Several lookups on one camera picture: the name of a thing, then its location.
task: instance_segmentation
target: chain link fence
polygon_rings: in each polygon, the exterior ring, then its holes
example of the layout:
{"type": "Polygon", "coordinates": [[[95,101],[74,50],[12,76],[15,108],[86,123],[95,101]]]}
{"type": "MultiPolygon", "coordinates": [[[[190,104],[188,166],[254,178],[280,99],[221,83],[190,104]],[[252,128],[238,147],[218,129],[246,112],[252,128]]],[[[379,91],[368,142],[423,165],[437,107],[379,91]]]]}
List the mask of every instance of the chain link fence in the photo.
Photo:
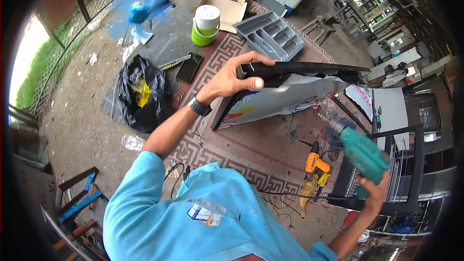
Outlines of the chain link fence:
{"type": "Polygon", "coordinates": [[[81,11],[78,11],[68,21],[67,34],[60,39],[65,46],[57,48],[47,63],[44,73],[35,89],[32,98],[30,113],[37,119],[42,119],[51,107],[53,92],[61,79],[61,73],[71,60],[73,54],[78,51],[82,41],[91,33],[89,24],[101,21],[110,12],[114,0],[90,0],[85,4],[85,9],[90,15],[90,22],[85,20],[81,11]]]}

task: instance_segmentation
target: black phone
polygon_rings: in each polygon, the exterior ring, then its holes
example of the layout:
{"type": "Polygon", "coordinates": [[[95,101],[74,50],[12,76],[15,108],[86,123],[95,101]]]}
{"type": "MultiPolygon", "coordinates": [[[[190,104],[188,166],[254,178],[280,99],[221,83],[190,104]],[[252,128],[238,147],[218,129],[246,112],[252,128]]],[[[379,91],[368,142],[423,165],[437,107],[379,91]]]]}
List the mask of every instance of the black phone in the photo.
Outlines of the black phone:
{"type": "Polygon", "coordinates": [[[203,57],[195,53],[189,53],[192,57],[182,62],[181,67],[177,71],[175,76],[176,80],[190,84],[194,79],[195,73],[198,67],[200,67],[201,60],[203,57]]]}

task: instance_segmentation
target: person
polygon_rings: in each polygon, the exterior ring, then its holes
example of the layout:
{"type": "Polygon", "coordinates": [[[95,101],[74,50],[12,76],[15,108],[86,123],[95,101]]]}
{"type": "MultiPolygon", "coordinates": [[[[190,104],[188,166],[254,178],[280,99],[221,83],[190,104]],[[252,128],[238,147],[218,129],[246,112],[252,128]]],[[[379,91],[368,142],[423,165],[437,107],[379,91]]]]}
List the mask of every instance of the person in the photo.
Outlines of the person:
{"type": "Polygon", "coordinates": [[[195,120],[210,111],[211,102],[264,86],[262,78],[237,79],[236,68],[247,62],[275,64],[256,52],[231,58],[188,105],[151,133],[104,214],[103,243],[112,261],[336,260],[354,248],[377,217],[387,174],[379,185],[359,179],[370,193],[363,211],[328,246],[317,242],[309,252],[277,221],[256,188],[219,162],[193,170],[175,200],[160,202],[163,160],[195,120]]]}

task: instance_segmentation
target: watch strap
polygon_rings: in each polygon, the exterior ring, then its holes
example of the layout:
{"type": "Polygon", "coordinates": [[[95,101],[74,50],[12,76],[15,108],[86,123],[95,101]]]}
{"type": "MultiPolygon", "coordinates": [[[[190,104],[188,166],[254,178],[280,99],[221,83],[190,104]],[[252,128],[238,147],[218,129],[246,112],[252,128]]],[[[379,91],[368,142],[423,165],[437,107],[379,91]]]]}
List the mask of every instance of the watch strap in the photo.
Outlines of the watch strap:
{"type": "Polygon", "coordinates": [[[190,102],[188,103],[188,106],[190,109],[192,109],[195,113],[197,113],[200,116],[206,116],[208,115],[212,109],[211,106],[204,106],[200,102],[197,101],[196,97],[193,97],[190,102]]]}

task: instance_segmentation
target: right hand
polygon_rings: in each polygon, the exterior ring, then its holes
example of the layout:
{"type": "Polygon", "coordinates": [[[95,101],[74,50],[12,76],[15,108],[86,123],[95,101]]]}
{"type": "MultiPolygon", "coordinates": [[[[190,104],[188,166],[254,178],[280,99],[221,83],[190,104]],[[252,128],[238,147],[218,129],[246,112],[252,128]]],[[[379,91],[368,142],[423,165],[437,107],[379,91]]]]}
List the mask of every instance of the right hand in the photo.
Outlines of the right hand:
{"type": "Polygon", "coordinates": [[[245,80],[237,79],[237,67],[249,62],[262,62],[267,66],[276,64],[275,61],[255,51],[233,57],[198,91],[196,99],[207,106],[217,97],[228,97],[241,90],[257,90],[264,87],[264,81],[259,77],[250,77],[245,80]]]}
{"type": "Polygon", "coordinates": [[[369,196],[365,200],[363,212],[366,212],[372,216],[377,216],[383,206],[383,197],[385,195],[386,187],[390,180],[390,174],[388,171],[383,173],[383,177],[378,185],[375,185],[372,181],[365,177],[356,177],[356,183],[360,184],[369,192],[369,196]]]}

